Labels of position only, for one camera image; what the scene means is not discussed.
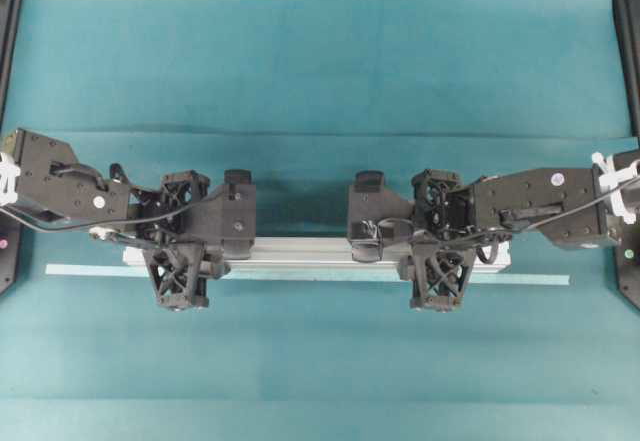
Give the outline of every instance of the metal bar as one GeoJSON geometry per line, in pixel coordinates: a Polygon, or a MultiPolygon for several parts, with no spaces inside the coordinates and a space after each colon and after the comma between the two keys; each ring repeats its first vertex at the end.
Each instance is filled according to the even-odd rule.
{"type": "MultiPolygon", "coordinates": [[[[0,0],[0,129],[4,120],[21,0],[0,0]]],[[[22,225],[0,216],[0,294],[15,282],[22,225]]]]}
{"type": "Polygon", "coordinates": [[[612,0],[613,21],[627,91],[631,133],[640,136],[640,0],[612,0]]]}
{"type": "MultiPolygon", "coordinates": [[[[230,260],[231,268],[243,271],[257,270],[358,270],[395,271],[396,263],[410,253],[408,244],[399,244],[384,249],[382,261],[377,263],[357,263],[351,259],[351,245],[346,238],[256,238],[251,249],[251,258],[230,260]]],[[[128,247],[122,260],[129,266],[144,266],[142,251],[128,247]]],[[[502,243],[498,258],[492,265],[476,261],[478,273],[497,273],[511,264],[509,244],[502,243]]]]}

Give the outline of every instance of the black frame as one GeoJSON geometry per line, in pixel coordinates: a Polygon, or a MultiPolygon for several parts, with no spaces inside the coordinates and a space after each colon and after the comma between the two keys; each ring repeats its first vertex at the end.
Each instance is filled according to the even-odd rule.
{"type": "MultiPolygon", "coordinates": [[[[0,0],[0,129],[9,90],[21,1],[0,0]]],[[[0,239],[7,242],[6,247],[0,249],[0,294],[9,289],[16,280],[21,233],[20,223],[0,216],[0,239]]]]}

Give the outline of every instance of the black cable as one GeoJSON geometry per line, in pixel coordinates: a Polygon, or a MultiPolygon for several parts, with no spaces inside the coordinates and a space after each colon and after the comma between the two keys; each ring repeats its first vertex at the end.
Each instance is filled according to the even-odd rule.
{"type": "Polygon", "coordinates": [[[28,228],[33,229],[34,231],[37,231],[39,233],[60,233],[63,231],[83,231],[87,228],[93,228],[96,226],[118,226],[118,225],[126,225],[126,224],[144,224],[144,223],[153,223],[156,221],[162,221],[163,219],[167,219],[167,218],[171,218],[172,216],[177,216],[180,213],[184,213],[185,211],[193,208],[194,206],[197,206],[199,204],[203,204],[203,203],[208,203],[210,201],[213,201],[217,198],[219,198],[222,194],[224,193],[224,191],[222,190],[221,187],[217,188],[216,190],[214,190],[211,194],[209,194],[208,196],[198,200],[198,201],[194,201],[192,203],[186,204],[184,206],[181,206],[178,209],[175,209],[173,211],[170,211],[168,213],[165,214],[161,214],[158,216],[151,216],[149,218],[139,218],[139,219],[114,219],[114,220],[103,220],[103,221],[93,221],[91,223],[84,223],[84,224],[75,224],[73,226],[63,226],[60,228],[43,228],[42,226],[38,226],[37,224],[31,223],[30,221],[27,221],[26,219],[24,219],[22,216],[18,216],[17,214],[7,210],[7,208],[0,208],[0,212],[6,214],[7,216],[9,216],[10,218],[15,219],[16,221],[18,221],[19,223],[24,224],[25,226],[27,226],[28,228]]]}
{"type": "Polygon", "coordinates": [[[601,194],[600,196],[598,196],[595,199],[592,199],[591,201],[589,201],[588,203],[585,203],[581,206],[578,206],[577,208],[573,208],[570,209],[569,211],[565,211],[564,213],[560,213],[560,214],[556,214],[555,216],[551,216],[550,218],[547,219],[543,219],[542,221],[538,221],[537,223],[533,223],[530,224],[529,226],[527,226],[524,229],[521,229],[519,231],[514,231],[516,233],[522,233],[522,232],[526,232],[526,231],[533,231],[534,229],[538,229],[540,226],[544,226],[545,224],[548,223],[552,223],[554,221],[557,221],[561,218],[564,218],[566,216],[571,216],[572,214],[576,214],[584,209],[590,208],[591,206],[595,206],[596,204],[604,201],[605,199],[609,198],[612,194],[623,190],[625,188],[628,188],[629,186],[631,186],[634,183],[637,183],[638,181],[640,181],[640,175],[636,175],[635,177],[629,179],[628,181],[625,181],[622,184],[619,184],[618,186],[616,186],[615,188],[613,188],[611,191],[607,191],[604,194],[601,194]]]}

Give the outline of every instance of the white plastic strip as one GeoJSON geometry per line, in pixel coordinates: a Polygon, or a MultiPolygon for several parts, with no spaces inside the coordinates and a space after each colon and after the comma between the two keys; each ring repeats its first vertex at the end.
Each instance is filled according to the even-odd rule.
{"type": "MultiPolygon", "coordinates": [[[[146,278],[146,268],[132,266],[92,266],[85,264],[47,264],[45,274],[57,276],[98,276],[109,278],[146,278]]],[[[225,276],[228,280],[259,281],[339,281],[403,283],[394,271],[382,270],[235,270],[225,276]]],[[[568,286],[568,275],[498,274],[471,275],[471,284],[503,284],[523,286],[568,286]]]]}

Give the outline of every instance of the teal surface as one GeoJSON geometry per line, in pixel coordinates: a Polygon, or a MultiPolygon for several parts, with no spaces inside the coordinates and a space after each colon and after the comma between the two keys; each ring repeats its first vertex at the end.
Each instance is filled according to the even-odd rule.
{"type": "MultiPolygon", "coordinates": [[[[261,235],[339,234],[383,169],[466,180],[637,146],[609,0],[25,0],[5,129],[156,186],[246,167],[261,235]]],[[[612,253],[513,244],[450,315],[406,285],[220,280],[158,309],[86,235],[25,233],[0,299],[0,439],[621,439],[640,435],[640,315],[612,253]]]]}
{"type": "Polygon", "coordinates": [[[610,0],[24,0],[22,13],[10,124],[630,134],[610,0]]]}

